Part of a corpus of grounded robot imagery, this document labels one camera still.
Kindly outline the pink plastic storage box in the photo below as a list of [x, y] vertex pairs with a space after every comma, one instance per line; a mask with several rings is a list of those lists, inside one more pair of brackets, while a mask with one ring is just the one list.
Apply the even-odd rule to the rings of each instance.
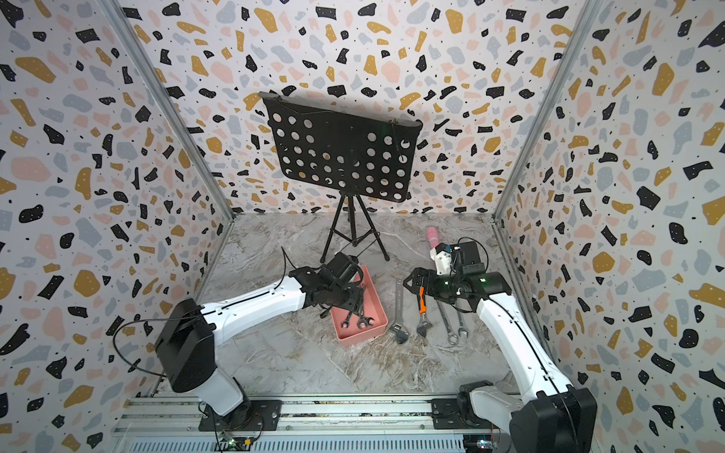
[[330, 315], [337, 340], [344, 347], [352, 347], [359, 343], [372, 340], [387, 331], [388, 317], [379, 299], [372, 277], [366, 266], [362, 266], [363, 279], [355, 277], [356, 282], [362, 281], [364, 300], [362, 301], [362, 314], [364, 321], [355, 314], [340, 308], [332, 308]]

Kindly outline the small dark combination wrench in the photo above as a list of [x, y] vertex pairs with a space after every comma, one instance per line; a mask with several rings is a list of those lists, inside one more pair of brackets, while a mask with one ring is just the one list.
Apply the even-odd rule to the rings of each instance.
[[346, 328], [349, 327], [349, 322], [350, 322], [350, 319], [351, 319], [352, 315], [353, 315], [353, 312], [352, 311], [349, 311], [347, 313], [347, 316], [344, 318], [344, 320], [340, 324], [341, 330], [345, 330]]

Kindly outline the large silver adjustable wrench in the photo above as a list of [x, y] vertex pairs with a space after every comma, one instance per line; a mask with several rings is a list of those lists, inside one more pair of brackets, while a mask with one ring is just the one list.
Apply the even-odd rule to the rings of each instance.
[[399, 345], [407, 343], [410, 337], [409, 331], [403, 324], [403, 296], [404, 289], [402, 280], [398, 279], [396, 281], [394, 320], [390, 325], [389, 331], [395, 336], [396, 342]]

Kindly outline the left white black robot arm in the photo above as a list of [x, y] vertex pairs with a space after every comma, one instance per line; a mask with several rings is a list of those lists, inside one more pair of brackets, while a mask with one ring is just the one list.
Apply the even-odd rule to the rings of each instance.
[[364, 271], [343, 255], [319, 268], [301, 266], [279, 281], [226, 300], [199, 305], [189, 298], [164, 319], [155, 353], [177, 394], [191, 394], [219, 418], [246, 411], [247, 395], [215, 356], [216, 348], [274, 317], [321, 306], [360, 316], [364, 307]]

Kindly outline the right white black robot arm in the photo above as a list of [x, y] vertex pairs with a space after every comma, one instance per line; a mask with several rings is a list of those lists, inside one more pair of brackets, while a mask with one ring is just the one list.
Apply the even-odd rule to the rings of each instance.
[[517, 394], [489, 381], [464, 384], [456, 408], [433, 410], [438, 428], [489, 426], [502, 439], [497, 451], [588, 452], [592, 447], [598, 404], [592, 393], [576, 388], [556, 366], [528, 326], [503, 275], [438, 275], [417, 267], [402, 282], [421, 307], [466, 300], [493, 334], [509, 364]]

